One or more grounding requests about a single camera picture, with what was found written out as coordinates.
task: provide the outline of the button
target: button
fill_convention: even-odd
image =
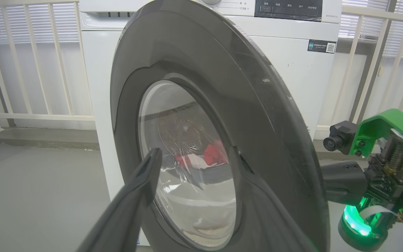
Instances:
[[[261,5],[260,12],[271,12],[271,6]]]
[[[282,7],[271,7],[271,13],[284,13],[284,8]]]
[[[300,15],[300,16],[305,16],[306,15],[306,9],[295,9],[295,14]]]
[[[307,10],[307,16],[317,16],[317,11],[313,9]]]
[[[291,7],[284,8],[284,14],[295,14],[295,8]]]

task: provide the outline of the spring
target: spring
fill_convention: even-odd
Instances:
[[[397,145],[387,162],[387,167],[393,172],[398,172],[403,163],[403,146]]]

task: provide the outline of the black display panel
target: black display panel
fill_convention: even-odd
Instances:
[[[323,0],[256,0],[254,16],[321,21]]]

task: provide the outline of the washing machine door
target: washing machine door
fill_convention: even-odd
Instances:
[[[153,251],[329,250],[323,181],[301,114],[228,19],[189,0],[137,11],[116,49],[111,112],[126,182],[150,150],[163,152],[142,213]]]

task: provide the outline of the laundry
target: laundry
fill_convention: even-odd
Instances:
[[[205,149],[205,156],[203,156],[206,164],[223,164],[227,163],[227,159],[225,158],[225,148],[220,140],[214,141],[214,145],[208,145]]]
[[[194,169],[206,169],[208,167],[217,165],[217,163],[206,164],[206,161],[202,156],[195,154],[188,154],[186,156],[176,155],[175,158],[178,163],[186,169],[188,167],[192,167]]]

